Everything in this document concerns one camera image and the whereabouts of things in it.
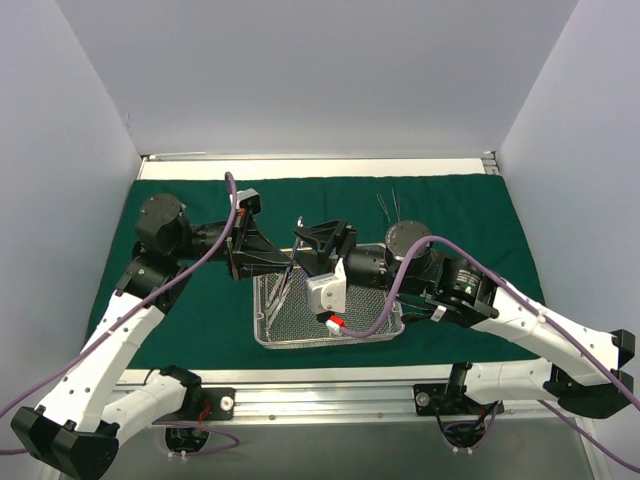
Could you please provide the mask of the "short steel tweezers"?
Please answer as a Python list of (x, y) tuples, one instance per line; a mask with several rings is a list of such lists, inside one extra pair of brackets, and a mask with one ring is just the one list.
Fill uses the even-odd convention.
[(387, 222), (391, 222), (391, 217), (390, 217), (390, 214), (389, 214), (389, 210), (388, 210), (388, 208), (386, 206), (386, 203), (385, 203), (383, 197), (381, 196), (381, 194), (376, 194), (376, 199), (377, 199), (377, 202), (378, 202), (378, 204), (379, 204), (379, 206), (380, 206), (380, 208), (381, 208), (381, 210), (382, 210)]

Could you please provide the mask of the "wire mesh instrument tray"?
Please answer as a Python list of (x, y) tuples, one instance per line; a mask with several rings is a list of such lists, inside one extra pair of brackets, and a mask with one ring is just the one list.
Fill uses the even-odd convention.
[[(267, 330), (262, 310), (266, 290), (274, 284), (275, 274), (279, 273), (253, 279), (254, 338), (266, 349), (317, 348), (388, 341), (404, 331), (402, 306), (395, 302), (386, 322), (377, 333), (364, 339), (332, 335), (323, 324), (316, 321), (315, 315), (309, 310), (305, 285), (307, 275), (298, 265), (294, 266), (284, 304), (271, 328)], [(372, 327), (385, 306), (386, 293), (382, 290), (350, 286), (347, 294), (346, 312), (342, 315), (346, 327), (354, 331), (365, 331)]]

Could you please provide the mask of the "green surgical drape cloth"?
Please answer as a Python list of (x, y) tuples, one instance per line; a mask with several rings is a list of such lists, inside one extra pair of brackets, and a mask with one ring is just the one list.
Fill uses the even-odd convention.
[[(525, 295), (541, 300), (542, 289), (523, 228), (502, 178), (485, 174), (428, 177), (334, 177), (252, 180), (262, 201), (257, 224), (274, 245), (294, 241), (298, 219), (311, 225), (344, 220), (361, 243), (378, 243), (397, 220), (425, 224), (498, 273)], [(143, 203), (159, 193), (176, 196), (196, 224), (223, 221), (229, 199), (220, 180), (140, 180), (131, 187), (115, 231), (87, 326), (94, 329), (131, 259), (134, 226)], [(387, 222), (376, 194), (389, 210)], [(233, 280), (213, 262), (190, 279), (169, 315), (131, 361), (134, 369), (177, 365), (193, 370), (388, 367), (456, 362), (525, 360), (527, 351), (499, 337), (450, 323), (420, 321), (383, 342), (337, 347), (270, 350), (254, 338), (252, 285)]]

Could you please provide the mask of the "steel forceps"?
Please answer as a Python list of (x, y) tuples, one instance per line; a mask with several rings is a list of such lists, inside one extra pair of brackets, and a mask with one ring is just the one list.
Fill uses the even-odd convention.
[(282, 283), (281, 283), (281, 292), (282, 293), (284, 293), (288, 288), (288, 284), (290, 282), (290, 278), (291, 278), (291, 275), (293, 273), (293, 269), (294, 269), (294, 265), (295, 265), (295, 256), (297, 254), (297, 251), (298, 251), (301, 243), (302, 243), (302, 240), (297, 235), (295, 235), (294, 244), (293, 244), (293, 247), (291, 249), (291, 254), (290, 254), (290, 264), (286, 268), (285, 272), (283, 273), (283, 277), (282, 277)]

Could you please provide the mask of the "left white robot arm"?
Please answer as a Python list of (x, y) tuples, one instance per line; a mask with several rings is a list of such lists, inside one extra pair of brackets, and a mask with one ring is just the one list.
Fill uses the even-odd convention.
[(256, 226), (261, 211), (257, 191), (233, 193), (230, 204), (227, 220), (193, 225), (175, 196), (156, 194), (145, 201), (131, 263), (102, 321), (78, 357), (56, 375), (56, 386), (11, 419), (27, 454), (73, 479), (99, 479), (119, 447), (155, 421), (205, 418), (211, 398), (200, 376), (177, 366), (159, 369), (143, 387), (117, 401), (110, 395), (205, 262), (226, 263), (236, 280), (289, 266), (289, 258)]

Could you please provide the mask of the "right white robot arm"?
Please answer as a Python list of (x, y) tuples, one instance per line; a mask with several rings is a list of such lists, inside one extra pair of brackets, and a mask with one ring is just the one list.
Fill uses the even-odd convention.
[(532, 400), (606, 419), (639, 404), (634, 379), (623, 370), (635, 356), (631, 332), (602, 332), (563, 317), (417, 221), (392, 225), (378, 255), (357, 246), (344, 221), (299, 226), (294, 233), (312, 249), (295, 255), (308, 275), (308, 307), (333, 334), (377, 334), (398, 297), (410, 295), (432, 322), (494, 335), (535, 354), (533, 360), (453, 365), (443, 391), (455, 412)]

